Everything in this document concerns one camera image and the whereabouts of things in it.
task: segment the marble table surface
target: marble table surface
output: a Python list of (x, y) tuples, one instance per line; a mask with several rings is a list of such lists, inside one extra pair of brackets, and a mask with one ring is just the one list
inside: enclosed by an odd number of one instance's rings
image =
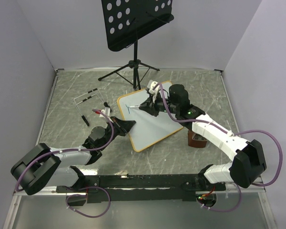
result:
[[(139, 70), (143, 76), (146, 69)], [(98, 88), (113, 109), (112, 115), (122, 118), (117, 105), (121, 95), (133, 91), (132, 86), (114, 74), (101, 82), (98, 78), (110, 71), (59, 71), (57, 82), (42, 129), (40, 142), (50, 147), (68, 148), (83, 144), (95, 126), (106, 123), (92, 112), (101, 109), (101, 101), (93, 97), (80, 105), (80, 109), (90, 122), (83, 122), (73, 98)], [(133, 72), (120, 72), (127, 79), (132, 79)], [(142, 80), (144, 88), (150, 79), (158, 82), (170, 80), (173, 84), (183, 84), (189, 92), (192, 104), (206, 111), (216, 122), (236, 132), (235, 121), (225, 93), (221, 75), (209, 70), (150, 70)], [(210, 142), (206, 148), (196, 149), (187, 145), (187, 129), (183, 129), (150, 148), (137, 153), (132, 149), (128, 136), (118, 136), (103, 150), (103, 156), (94, 164), (78, 166), (84, 173), (99, 175), (118, 174), (189, 174), (198, 173), (209, 164), (225, 164), (229, 158)]]

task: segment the wall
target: wall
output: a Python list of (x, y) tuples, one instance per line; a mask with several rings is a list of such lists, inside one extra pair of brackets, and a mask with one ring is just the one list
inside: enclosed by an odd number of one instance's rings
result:
[[(224, 69), (261, 0), (175, 0), (175, 20), (139, 42), (158, 67)], [(55, 68), (121, 66), (133, 48), (107, 48), (101, 0), (18, 0)]]
[[(264, 129), (282, 145), (279, 179), (266, 188), (279, 228), (286, 229), (286, 0), (263, 0), (241, 39), (224, 79), (241, 130)], [(264, 145), (265, 182), (274, 176), (278, 153), (268, 138)]]
[(53, 76), (16, 0), (0, 0), (0, 228), (16, 183), (10, 169), (35, 145)]

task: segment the whiteboard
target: whiteboard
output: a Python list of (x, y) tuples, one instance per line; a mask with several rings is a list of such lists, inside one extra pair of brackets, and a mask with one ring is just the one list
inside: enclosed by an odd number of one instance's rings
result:
[[(168, 91), (171, 85), (170, 81), (166, 81), (163, 83), (163, 88)], [(142, 89), (118, 98), (123, 119), (137, 122), (128, 134), (136, 152), (152, 146), (183, 128), (179, 123), (172, 121), (167, 113), (160, 112), (157, 117), (154, 117), (138, 108), (128, 109), (129, 106), (140, 105), (148, 97), (147, 91)]]

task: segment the purple cable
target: purple cable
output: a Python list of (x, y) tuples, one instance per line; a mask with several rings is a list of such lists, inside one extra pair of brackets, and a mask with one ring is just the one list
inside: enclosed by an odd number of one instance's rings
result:
[(210, 210), (210, 211), (215, 211), (215, 212), (230, 212), (230, 211), (234, 211), (234, 210), (236, 210), (240, 206), (240, 203), (242, 202), (242, 191), (240, 190), (240, 187), (237, 184), (235, 184), (235, 185), (236, 185), (236, 187), (238, 189), (239, 199), (238, 199), (237, 204), (233, 208), (230, 208), (230, 209), (227, 209), (227, 210), (213, 209), (213, 208), (208, 208), (208, 207), (202, 205), (199, 201), (198, 201), (198, 203), (200, 203), (201, 206), (204, 209), (207, 209), (207, 210)]
[(74, 194), (74, 195), (71, 195), (71, 196), (67, 197), (67, 198), (66, 198), (66, 205), (67, 205), (67, 207), (68, 207), (69, 209), (71, 209), (72, 211), (74, 211), (74, 212), (76, 212), (76, 213), (78, 213), (78, 214), (80, 214), (80, 215), (82, 215), (82, 216), (85, 216), (85, 217), (88, 217), (88, 218), (98, 218), (98, 217), (103, 216), (103, 215), (108, 211), (108, 209), (109, 209), (109, 207), (110, 207), (110, 204), (111, 204), (110, 196), (109, 196), (109, 193), (106, 191), (106, 189), (104, 189), (104, 188), (102, 188), (102, 187), (98, 187), (98, 186), (83, 187), (83, 188), (79, 189), (79, 191), (85, 190), (85, 189), (90, 189), (90, 188), (103, 190), (103, 191), (106, 193), (107, 197), (108, 197), (108, 205), (107, 205), (107, 208), (105, 209), (105, 211), (104, 211), (102, 214), (97, 215), (97, 216), (89, 216), (89, 215), (86, 215), (85, 213), (82, 213), (82, 212), (80, 212), (80, 211), (78, 211), (78, 210), (72, 208), (72, 207), (68, 204), (68, 200), (69, 200), (71, 197), (85, 197), (84, 195)]
[[(97, 109), (92, 109), (92, 110), (93, 110), (94, 112), (98, 112), (98, 113), (102, 114), (102, 115), (105, 117), (106, 121), (109, 123), (109, 125), (110, 125), (110, 127), (111, 127), (111, 129), (112, 129), (112, 132), (111, 132), (111, 136), (110, 136), (109, 141), (108, 141), (105, 145), (103, 145), (103, 146), (101, 146), (101, 147), (99, 147), (99, 148), (95, 148), (95, 149), (84, 149), (83, 151), (96, 151), (96, 150), (103, 149), (103, 148), (105, 148), (107, 145), (109, 145), (109, 143), (110, 143), (110, 142), (112, 141), (112, 139), (113, 139), (113, 132), (114, 132), (114, 130), (113, 130), (113, 125), (112, 125), (111, 121), (109, 120), (109, 118), (108, 118), (105, 114), (103, 114), (100, 110), (97, 110)], [(46, 153), (46, 154), (43, 154), (43, 155), (37, 157), (37, 158), (34, 159), (31, 163), (29, 163), (29, 165), (25, 168), (25, 170), (23, 171), (23, 173), (22, 173), (22, 174), (20, 175), (20, 177), (18, 178), (17, 183), (16, 183), (15, 190), (16, 190), (17, 192), (23, 191), (23, 189), (19, 189), (20, 182), (22, 181), (22, 179), (23, 179), (24, 175), (26, 174), (26, 172), (27, 172), (37, 161), (39, 161), (40, 159), (42, 159), (42, 158), (44, 158), (44, 157), (46, 157), (46, 156), (52, 155), (52, 154), (57, 154), (57, 153), (59, 153), (59, 152), (65, 153), (65, 152), (78, 151), (78, 150), (79, 150), (78, 148), (75, 148), (75, 149), (56, 150), (56, 151), (48, 152), (48, 153)]]
[[(188, 122), (201, 122), (201, 123), (209, 123), (210, 125), (212, 126), (215, 126), (217, 129), (221, 130), (222, 132), (224, 132), (225, 134), (227, 134), (227, 131), (225, 131), (224, 129), (222, 129), (221, 127), (217, 126), (216, 124), (214, 123), (210, 123), (208, 121), (205, 121), (205, 120), (199, 120), (199, 119), (188, 119), (188, 120), (177, 120), (177, 119), (174, 119), (174, 117), (172, 116), (168, 106), (167, 106), (167, 103), (166, 103), (166, 100), (165, 100), (165, 95), (164, 95), (164, 90), (163, 90), (163, 87), (162, 87), (162, 84), (161, 83), (157, 83), (155, 87), (153, 87), (153, 89), (155, 89), (157, 86), (160, 86), (160, 90), (161, 90), (161, 96), (162, 96), (162, 100), (163, 100), (163, 104), (164, 104), (164, 107), (166, 109), (166, 112), (167, 114), (169, 115), (169, 117), (174, 121), (174, 122), (177, 122), (177, 123), (188, 123)], [(264, 131), (264, 130), (247, 130), (247, 131), (242, 131), (242, 132), (239, 132), (237, 133), (236, 135), (244, 135), (244, 134), (248, 134), (248, 133), (263, 133), (267, 136), (269, 136), (276, 144), (277, 146), (277, 149), (278, 149), (278, 153), (279, 153), (279, 163), (278, 163), (278, 167), (277, 167), (277, 170), (276, 170), (276, 174), (275, 174), (275, 177), (268, 183), (266, 184), (256, 184), (256, 183), (253, 183), (252, 185), (255, 185), (255, 186), (259, 186), (259, 187), (266, 187), (266, 186), (269, 186), (271, 184), (273, 184), (280, 172), (281, 172), (281, 168), (282, 168), (282, 163), (283, 163), (283, 151), (282, 151), (282, 147), (280, 145), (280, 143), (278, 142), (278, 140), (272, 135), (270, 134), (269, 132), (267, 131)]]

